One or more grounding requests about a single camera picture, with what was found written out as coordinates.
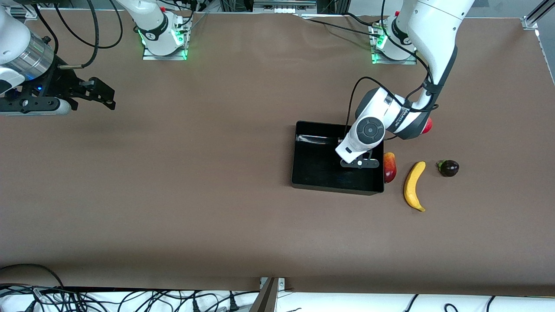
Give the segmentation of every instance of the red apple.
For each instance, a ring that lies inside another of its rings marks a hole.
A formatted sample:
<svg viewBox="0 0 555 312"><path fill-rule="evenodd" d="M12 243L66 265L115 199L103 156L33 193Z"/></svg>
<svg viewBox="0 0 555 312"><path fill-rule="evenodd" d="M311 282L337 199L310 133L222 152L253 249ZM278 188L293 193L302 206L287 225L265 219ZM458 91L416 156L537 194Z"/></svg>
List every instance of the red apple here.
<svg viewBox="0 0 555 312"><path fill-rule="evenodd" d="M430 131L432 129L432 118L428 117L428 121L426 121L426 125L424 126L424 130L422 130L422 133L420 134L424 134L424 133L428 133L428 131Z"/></svg>
<svg viewBox="0 0 555 312"><path fill-rule="evenodd" d="M395 163L395 154L388 152L384 154L384 177L385 183L389 183L395 179L397 175L397 164Z"/></svg>

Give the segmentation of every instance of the silver cylinder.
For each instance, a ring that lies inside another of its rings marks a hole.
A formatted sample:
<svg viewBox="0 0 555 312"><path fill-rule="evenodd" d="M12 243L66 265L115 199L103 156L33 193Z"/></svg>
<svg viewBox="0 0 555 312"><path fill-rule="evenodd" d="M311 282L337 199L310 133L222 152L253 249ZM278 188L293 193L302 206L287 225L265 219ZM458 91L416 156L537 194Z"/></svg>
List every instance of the silver cylinder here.
<svg viewBox="0 0 555 312"><path fill-rule="evenodd" d="M13 61L2 66L20 73L25 80L32 80L44 74L53 61L54 51L52 48L31 32L31 40L25 51Z"/></svg>

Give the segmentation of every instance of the eggplant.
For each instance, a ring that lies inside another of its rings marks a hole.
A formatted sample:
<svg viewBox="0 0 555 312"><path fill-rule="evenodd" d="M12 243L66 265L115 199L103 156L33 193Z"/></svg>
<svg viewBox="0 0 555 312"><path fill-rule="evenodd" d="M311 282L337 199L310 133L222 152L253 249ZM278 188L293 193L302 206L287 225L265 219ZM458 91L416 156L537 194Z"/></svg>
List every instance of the eggplant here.
<svg viewBox="0 0 555 312"><path fill-rule="evenodd" d="M459 166L454 160L444 160L437 163L437 168L444 177L452 177L457 174Z"/></svg>

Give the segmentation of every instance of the wire bundle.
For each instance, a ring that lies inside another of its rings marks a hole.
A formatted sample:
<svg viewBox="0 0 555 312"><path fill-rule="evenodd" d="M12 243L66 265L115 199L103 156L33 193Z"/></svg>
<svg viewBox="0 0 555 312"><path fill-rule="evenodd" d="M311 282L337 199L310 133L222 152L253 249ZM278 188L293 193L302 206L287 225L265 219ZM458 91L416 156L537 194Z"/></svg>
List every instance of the wire bundle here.
<svg viewBox="0 0 555 312"><path fill-rule="evenodd" d="M183 296L181 291L176 290L147 290L147 289L140 289L131 291L127 294L120 302L113 302L113 301L102 301L97 300L92 297L88 293L82 293L78 291L69 290L67 287L64 286L62 280L59 276L52 270L48 269L46 266L39 265L39 264L15 264L5 266L0 268L0 271L16 268L16 267L35 267L39 269L43 269L52 275L59 284L59 287L46 287L46 286L31 286L25 284L0 284L3 286L5 292L0 294L0 298L5 296L14 295L14 294L31 294L33 295L33 301L29 305L28 308L24 312L33 312L35 305L39 305L41 307L41 312L47 312L45 306L53 306L58 312L110 312L113 309L106 308L105 305L117 305L117 312L120 312L122 309L122 305L126 302L131 300L137 299L140 296L145 294L151 293L151 295L142 302L136 309L135 312L151 312L153 305L156 302L161 302L166 305L169 305L172 312L179 312L180 308L188 301L193 300L193 307L196 306L196 310L194 312L200 312L198 309L198 304L196 300L198 298L204 296L213 296L216 299L216 303L213 304L208 309L205 309L204 312L209 312L210 310L214 309L217 311L220 304L227 300L231 300L235 302L234 298L237 296L245 295L245 294L253 294L258 293L258 291L244 291L241 293L233 293L229 292L230 295L224 297L223 299L219 299L219 297L214 293L202 293L201 290L195 290L192 294ZM179 300L177 306L173 306L171 303L167 302L167 298Z"/></svg>

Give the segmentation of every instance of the black cable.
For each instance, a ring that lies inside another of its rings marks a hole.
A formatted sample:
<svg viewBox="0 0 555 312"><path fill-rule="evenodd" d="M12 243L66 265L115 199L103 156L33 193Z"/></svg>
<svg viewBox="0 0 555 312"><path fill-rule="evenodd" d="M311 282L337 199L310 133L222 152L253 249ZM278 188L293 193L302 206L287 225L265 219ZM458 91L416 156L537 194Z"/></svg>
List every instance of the black cable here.
<svg viewBox="0 0 555 312"><path fill-rule="evenodd" d="M187 19L187 21L186 21L186 22L183 22L183 23L181 23L181 24L178 24L177 27L181 27L181 26L183 26L183 25L187 25L187 23L189 23L189 22L191 21L191 19L193 18L193 13L194 13L194 12L191 11L191 15L189 16L189 18Z"/></svg>
<svg viewBox="0 0 555 312"><path fill-rule="evenodd" d="M48 23L44 20L44 17L42 17L41 10L38 9L38 6L36 4L33 4L33 8L35 9L35 12L37 12L38 19L41 20L41 22L46 27L48 32L52 35L52 39L54 39L54 54L58 53L58 47L59 47L58 37L56 37L56 34L52 30L52 28L50 28L50 25L48 25Z"/></svg>
<svg viewBox="0 0 555 312"><path fill-rule="evenodd" d="M173 312L179 312L179 309L181 308L182 305L184 305L187 300L191 299L194 297L194 295L197 293L198 291L195 290L191 295L189 295L187 298L185 298L185 300L183 300L178 306L177 308L173 311Z"/></svg>
<svg viewBox="0 0 555 312"><path fill-rule="evenodd" d="M411 301L408 303L408 307L407 307L407 309L405 310L405 312L409 312L409 311L411 310L412 304L415 302L416 297L418 297L418 294L416 294L416 295L414 295L414 296L412 297Z"/></svg>
<svg viewBox="0 0 555 312"><path fill-rule="evenodd" d="M405 98L408 99L409 97L411 97L411 95L415 94L420 89L422 89L422 85L420 85L418 88L414 89L411 93L407 94L407 96L405 96Z"/></svg>
<svg viewBox="0 0 555 312"><path fill-rule="evenodd" d="M385 1L386 1L386 0L383 0L383 2L382 2L381 14L380 14L380 25L381 25L381 27L382 27L382 30L383 30L383 32L384 32L384 35L386 35L386 36L389 37L389 34L387 33L387 30L385 29L385 26L384 26L384 8L385 8ZM357 18L357 21L359 21L360 23L362 23L362 24L364 24L364 25L371 26L371 25L368 25L368 23L365 23L365 22L359 20L358 18ZM429 79L430 82L433 84L433 76L432 76L432 73L430 72L430 68L424 63L424 61L423 61L418 55L416 55L416 53L414 53L414 52L412 52L412 51L409 51L409 50L405 49L404 47L400 46L399 44L397 44L397 43L396 43L395 41L393 41L393 40L390 40L390 42L393 43L393 45L395 45L397 48L399 48L399 49L401 49L401 50L407 52L408 54L410 54L410 55L412 55L414 58L416 58L416 59L420 62L420 64L422 64L422 66L424 67L424 69L426 70L426 73L427 73L427 74L426 74L426 78L424 78L424 79ZM417 92L417 91L420 90L421 88L422 88L422 85L420 85L418 88L416 88L416 89L413 90L411 93L409 93L408 96L413 95L415 92ZM432 101L432 97L430 97L430 101L428 102L428 104L426 104L426 106L428 106L428 105L430 104L430 102ZM412 108L412 107L411 107L411 108L409 109L409 112L412 112L412 113L426 113L426 112L431 112L432 110L435 110L435 109L437 109L438 107L439 107L438 104L434 104L431 108L424 108L424 109L416 109L416 108Z"/></svg>
<svg viewBox="0 0 555 312"><path fill-rule="evenodd" d="M490 305L491 305L491 302L494 300L494 298L495 296L491 296L491 298L487 301L486 312L490 312Z"/></svg>
<svg viewBox="0 0 555 312"><path fill-rule="evenodd" d="M110 49L113 48L115 46L117 46L123 38L123 23L122 23L122 17L119 15L118 9L115 6L114 2L112 0L108 0L110 2L110 4L112 4L112 7L114 8L114 11L116 13L116 15L118 16L118 22L119 22L119 38L118 40L109 45L109 46L99 46L99 49ZM60 20L62 21L62 23L64 24L65 28L74 36L76 37L77 40L81 41L82 43L88 45L89 47L94 47L93 44L85 41L83 38L81 38L79 35L77 35L72 29L71 27L68 25L68 23L65 21L64 17L62 16L62 13L60 12L60 9L58 8L57 4L54 4L54 9L56 9L56 13L58 14L58 17L60 18Z"/></svg>
<svg viewBox="0 0 555 312"><path fill-rule="evenodd" d="M91 65L94 62L94 59L96 59L97 54L98 54L98 43L100 41L100 34L98 31L98 18L97 18L97 12L94 9L94 5L93 2L91 0L87 0L87 3L89 4L89 8L90 8L90 13L93 15L93 23L94 23L94 50L93 50L93 55L90 56L90 59L84 63L81 64L81 68L85 68L89 65Z"/></svg>
<svg viewBox="0 0 555 312"><path fill-rule="evenodd" d="M450 304L450 303L446 303L446 304L443 306L443 310L444 310L445 312L449 312L449 311L447 310L448 307L452 307L453 310L455 310L455 312L458 312L457 307L454 306L454 305L452 305L452 304Z"/></svg>
<svg viewBox="0 0 555 312"><path fill-rule="evenodd" d="M182 10L181 7L177 4L177 1L174 1L174 3L169 3L169 2L166 2L166 1L162 1L162 0L158 0L158 1L160 1L160 2L162 2L162 3L165 3L165 4L169 5L169 6L177 7L179 10Z"/></svg>
<svg viewBox="0 0 555 312"><path fill-rule="evenodd" d="M257 290L255 290L255 291L245 291L245 292L243 292L243 293L234 294L233 296L237 297L237 296L240 296L240 295L253 294L253 293L259 293L259 291L257 291ZM213 307L219 306L220 303L222 303L222 302L224 302L224 301L226 301L226 300L229 300L230 298L231 298L231 296L221 299L220 301L216 302L215 304L213 304L213 305L212 305L211 307L209 307L208 309L204 310L204 312L210 311Z"/></svg>
<svg viewBox="0 0 555 312"><path fill-rule="evenodd" d="M347 27L343 27L343 26L339 26L339 25L335 25L335 24L330 24L330 23L326 23L326 22L322 22L322 21L316 21L315 19L311 19L311 18L308 18L307 21L318 23L318 24L324 24L324 25L328 25L328 26L331 26L331 27L339 28L339 29L344 29L346 31L350 31L350 32L354 32L354 33L361 33L361 34L365 34L367 36L372 36L372 37L376 37L376 38L380 36L378 34L371 34L369 32L358 31L358 30L355 30L355 29L351 29L351 28L347 28Z"/></svg>
<svg viewBox="0 0 555 312"><path fill-rule="evenodd" d="M143 305L147 304L147 302L151 301L153 296L154 296L154 291L152 292L152 296L150 296L145 302L143 302L142 305L140 305L137 309L135 309L135 312L139 312L140 308L142 308Z"/></svg>
<svg viewBox="0 0 555 312"><path fill-rule="evenodd" d="M377 85L379 85L381 88L383 88L387 94L392 97L400 106L403 106L403 104L401 104L401 102L399 102L399 100L395 97L395 95L393 93L391 93L391 91L389 91L389 89L387 89L383 84L381 84L379 81L377 81L376 79L372 78L372 77L368 77L368 76L364 76L362 78L360 78L356 83L355 86L352 89L351 92L351 99L349 100L349 109L347 110L347 121L345 122L345 133L344 135L347 134L347 126L349 125L349 118L351 117L351 107L352 107L352 98L355 96L355 91L356 91L356 87L359 85L359 83L361 81L363 81L364 79L368 79L368 80L372 80L373 82L375 82Z"/></svg>
<svg viewBox="0 0 555 312"><path fill-rule="evenodd" d="M50 275L52 275L56 281L58 282L58 284L60 284L60 287L62 287L62 289L64 288L64 284L62 283L62 280L60 279L60 277L58 276L58 274L56 274L54 271L50 270L49 268L47 268L44 265L41 264L35 264L35 263L18 263L18 264L12 264L12 265L6 265L0 268L0 271L4 271L6 269L10 269L10 268L17 268L17 267L22 267L22 266L31 266L34 268L40 268L43 269L47 272L50 273Z"/></svg>
<svg viewBox="0 0 555 312"><path fill-rule="evenodd" d="M125 295L125 297L123 297L122 301L119 303L118 312L120 312L120 310L121 310L121 308L122 308L122 304L123 304L124 302L128 301L128 300L127 300L127 297L131 296L133 293L135 293L135 291L134 291L134 292L131 292L131 293ZM147 291L143 292L142 294L140 294L140 295L138 295L138 296L136 296L136 297L134 297L134 298L132 298L132 299L136 299L136 298L138 298L138 297L140 297L140 296L142 296L142 295L144 295L144 294L146 294L146 293L147 293Z"/></svg>

